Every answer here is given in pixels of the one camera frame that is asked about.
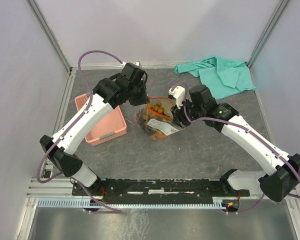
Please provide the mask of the clear zip top bag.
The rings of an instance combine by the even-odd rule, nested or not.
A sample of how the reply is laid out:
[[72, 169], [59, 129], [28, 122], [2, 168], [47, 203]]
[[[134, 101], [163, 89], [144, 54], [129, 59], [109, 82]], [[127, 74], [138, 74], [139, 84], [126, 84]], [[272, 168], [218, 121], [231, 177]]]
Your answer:
[[[164, 107], [165, 114], [167, 116], [164, 116], [164, 118], [158, 120], [151, 118], [147, 122], [147, 126], [149, 127], [150, 131], [149, 133], [144, 132], [147, 136], [152, 138], [152, 136], [156, 132], [162, 132], [168, 137], [172, 134], [176, 134], [179, 131], [184, 131], [187, 129], [187, 128], [178, 127], [173, 123], [173, 114], [171, 112], [171, 108], [174, 106], [174, 103], [172, 102], [172, 100], [166, 97], [150, 97], [150, 96], [148, 97], [148, 99], [149, 99], [148, 103], [155, 104], [157, 102], [162, 102], [162, 106]], [[142, 110], [146, 107], [148, 103], [142, 105], [140, 109], [136, 112], [134, 116], [136, 123], [137, 123], [137, 113], [142, 112]]]

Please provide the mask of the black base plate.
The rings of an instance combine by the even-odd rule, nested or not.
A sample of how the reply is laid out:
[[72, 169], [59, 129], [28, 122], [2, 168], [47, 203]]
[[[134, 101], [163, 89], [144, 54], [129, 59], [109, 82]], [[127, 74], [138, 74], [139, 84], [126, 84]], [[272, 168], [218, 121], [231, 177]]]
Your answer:
[[249, 197], [247, 189], [235, 190], [225, 180], [201, 179], [98, 179], [86, 188], [108, 204], [170, 205], [211, 204], [214, 197]]

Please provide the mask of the brown longan bunch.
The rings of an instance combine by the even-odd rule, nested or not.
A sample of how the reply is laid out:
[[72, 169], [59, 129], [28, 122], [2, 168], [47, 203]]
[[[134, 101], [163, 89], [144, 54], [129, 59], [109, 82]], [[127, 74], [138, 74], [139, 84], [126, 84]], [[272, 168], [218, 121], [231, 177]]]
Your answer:
[[146, 107], [141, 111], [142, 119], [147, 121], [150, 119], [163, 119], [165, 116], [165, 109], [162, 105], [162, 102], [158, 101], [156, 103], [148, 103]]

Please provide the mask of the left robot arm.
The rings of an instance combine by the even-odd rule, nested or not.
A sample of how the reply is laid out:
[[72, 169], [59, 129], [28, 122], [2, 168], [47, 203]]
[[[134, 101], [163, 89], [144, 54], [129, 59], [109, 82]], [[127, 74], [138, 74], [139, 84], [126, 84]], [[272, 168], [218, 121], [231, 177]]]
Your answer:
[[101, 189], [98, 176], [87, 167], [75, 152], [95, 125], [116, 107], [129, 102], [132, 106], [146, 104], [146, 71], [137, 64], [128, 62], [122, 71], [100, 80], [88, 100], [72, 119], [53, 136], [44, 135], [40, 144], [49, 159], [62, 175], [73, 178], [83, 185], [89, 195]]

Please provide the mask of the teal cloth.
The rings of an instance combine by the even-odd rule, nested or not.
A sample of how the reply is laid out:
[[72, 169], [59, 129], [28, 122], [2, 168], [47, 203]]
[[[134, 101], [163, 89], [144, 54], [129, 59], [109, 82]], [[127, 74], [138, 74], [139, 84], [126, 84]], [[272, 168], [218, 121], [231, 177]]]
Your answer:
[[207, 86], [217, 100], [257, 89], [253, 84], [250, 69], [240, 60], [211, 56], [201, 61], [177, 64], [174, 72], [189, 73], [199, 78], [201, 84]]

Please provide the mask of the pink perforated basket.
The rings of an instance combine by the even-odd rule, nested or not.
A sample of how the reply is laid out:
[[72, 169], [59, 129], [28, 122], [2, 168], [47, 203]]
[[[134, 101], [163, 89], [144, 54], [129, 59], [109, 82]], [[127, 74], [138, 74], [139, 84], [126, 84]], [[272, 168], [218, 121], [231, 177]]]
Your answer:
[[121, 109], [112, 108], [101, 96], [77, 96], [75, 105], [79, 114], [88, 107], [87, 113], [71, 128], [71, 135], [78, 143], [85, 140], [96, 146], [127, 133]]

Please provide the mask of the dark toy grape bunch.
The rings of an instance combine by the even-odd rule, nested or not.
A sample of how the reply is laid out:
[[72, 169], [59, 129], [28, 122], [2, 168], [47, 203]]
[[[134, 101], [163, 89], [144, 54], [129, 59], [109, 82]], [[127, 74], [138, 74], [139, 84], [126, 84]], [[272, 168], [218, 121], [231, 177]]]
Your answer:
[[141, 130], [145, 133], [149, 133], [150, 128], [147, 125], [148, 121], [150, 120], [149, 115], [147, 113], [138, 112], [136, 117], [137, 117], [137, 123], [141, 128]]

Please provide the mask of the orange toy fruit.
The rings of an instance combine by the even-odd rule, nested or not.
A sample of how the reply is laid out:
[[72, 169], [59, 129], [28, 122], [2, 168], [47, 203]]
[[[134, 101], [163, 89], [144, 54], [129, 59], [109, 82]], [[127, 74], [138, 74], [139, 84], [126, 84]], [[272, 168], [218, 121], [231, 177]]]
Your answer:
[[168, 136], [162, 133], [161, 131], [156, 131], [155, 134], [152, 136], [152, 139], [158, 140], [158, 139], [166, 139]]

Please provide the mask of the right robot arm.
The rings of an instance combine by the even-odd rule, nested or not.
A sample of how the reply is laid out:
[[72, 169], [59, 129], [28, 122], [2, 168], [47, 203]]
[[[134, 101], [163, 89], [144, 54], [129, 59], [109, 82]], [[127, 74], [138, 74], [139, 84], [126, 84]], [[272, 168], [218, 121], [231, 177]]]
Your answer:
[[221, 193], [237, 190], [261, 191], [274, 202], [286, 196], [300, 199], [300, 155], [291, 155], [269, 142], [228, 103], [217, 103], [206, 85], [187, 90], [185, 84], [168, 91], [175, 100], [171, 108], [173, 122], [184, 128], [196, 122], [230, 138], [243, 148], [262, 168], [261, 171], [230, 170], [219, 183]]

